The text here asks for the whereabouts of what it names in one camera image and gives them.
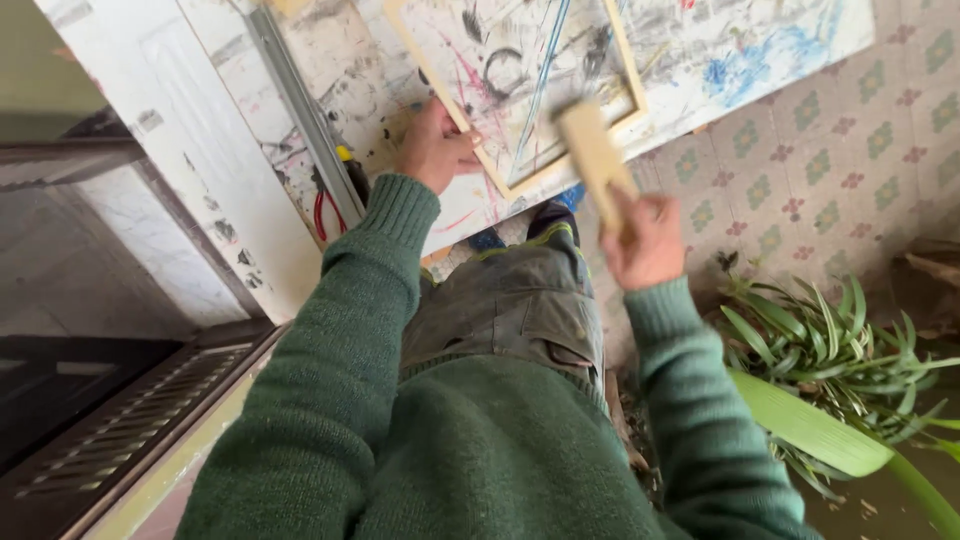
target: potted plant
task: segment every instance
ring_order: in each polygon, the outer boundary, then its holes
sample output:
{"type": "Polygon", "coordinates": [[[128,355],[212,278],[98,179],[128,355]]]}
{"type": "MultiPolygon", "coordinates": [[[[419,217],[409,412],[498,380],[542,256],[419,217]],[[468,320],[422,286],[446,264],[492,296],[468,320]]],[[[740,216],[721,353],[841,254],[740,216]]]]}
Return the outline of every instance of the potted plant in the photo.
{"type": "Polygon", "coordinates": [[[835,305],[815,284],[794,281],[803,295],[732,274],[724,317],[715,322],[725,362],[755,419],[769,431],[771,451],[838,501],[833,480],[887,466],[942,534],[960,537],[960,517],[893,449],[913,440],[960,461],[960,445],[925,430],[960,429],[960,421],[937,417],[946,400],[923,413],[914,407],[918,393],[937,380],[937,370],[960,364],[960,358],[920,360],[916,329],[905,313],[889,331],[867,321],[854,276],[841,280],[835,305]]]}

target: person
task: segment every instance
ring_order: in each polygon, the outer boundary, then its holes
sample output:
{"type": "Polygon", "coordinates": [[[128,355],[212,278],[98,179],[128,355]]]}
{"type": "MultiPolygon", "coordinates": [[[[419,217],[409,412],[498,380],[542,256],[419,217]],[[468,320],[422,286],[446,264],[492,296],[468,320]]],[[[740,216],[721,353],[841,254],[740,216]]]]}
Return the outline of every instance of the person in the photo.
{"type": "Polygon", "coordinates": [[[178,538],[819,538],[726,375],[684,277],[677,201],[620,199],[603,249],[639,350],[663,512],[601,389],[602,332],[575,222],[421,280],[420,252],[482,137],[431,101],[364,220],[200,471],[178,538]]]}

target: gray cargo pants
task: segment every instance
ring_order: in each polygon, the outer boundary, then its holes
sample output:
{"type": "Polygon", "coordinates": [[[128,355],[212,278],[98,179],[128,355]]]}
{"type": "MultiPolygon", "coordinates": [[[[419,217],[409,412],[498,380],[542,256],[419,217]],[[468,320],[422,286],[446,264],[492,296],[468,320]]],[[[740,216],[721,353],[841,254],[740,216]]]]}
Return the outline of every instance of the gray cargo pants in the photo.
{"type": "Polygon", "coordinates": [[[525,243],[481,253],[443,283],[421,278],[401,369],[438,356],[496,355],[566,371],[603,391],[600,312],[576,223],[558,207],[538,214],[525,243]]]}

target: sweater sleeve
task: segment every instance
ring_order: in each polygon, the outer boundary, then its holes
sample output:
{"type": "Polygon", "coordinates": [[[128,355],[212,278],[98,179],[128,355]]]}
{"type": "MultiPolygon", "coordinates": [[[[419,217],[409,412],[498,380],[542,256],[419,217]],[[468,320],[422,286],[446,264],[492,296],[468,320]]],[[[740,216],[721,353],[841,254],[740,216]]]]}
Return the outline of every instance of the sweater sleeve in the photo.
{"type": "Polygon", "coordinates": [[[629,292],[668,518],[694,538],[814,539],[804,501],[737,393],[686,277],[629,292]]]}
{"type": "Polygon", "coordinates": [[[367,216],[324,254],[320,284],[211,451],[178,538],[349,535],[387,436],[439,212],[415,180],[378,179],[367,216]]]}

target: wooden sanding block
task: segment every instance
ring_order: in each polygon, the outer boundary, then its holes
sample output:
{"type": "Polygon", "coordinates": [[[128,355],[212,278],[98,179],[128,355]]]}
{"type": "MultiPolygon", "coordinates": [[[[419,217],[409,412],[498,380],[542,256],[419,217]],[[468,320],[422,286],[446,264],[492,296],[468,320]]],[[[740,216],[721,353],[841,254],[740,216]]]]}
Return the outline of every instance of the wooden sanding block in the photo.
{"type": "Polygon", "coordinates": [[[623,155],[607,135],[600,104],[584,100],[557,118],[567,151],[580,171],[587,191],[600,211],[600,220],[608,231],[623,230],[623,216],[608,188],[613,184],[631,199],[640,196],[634,178],[623,164],[623,155]]]}

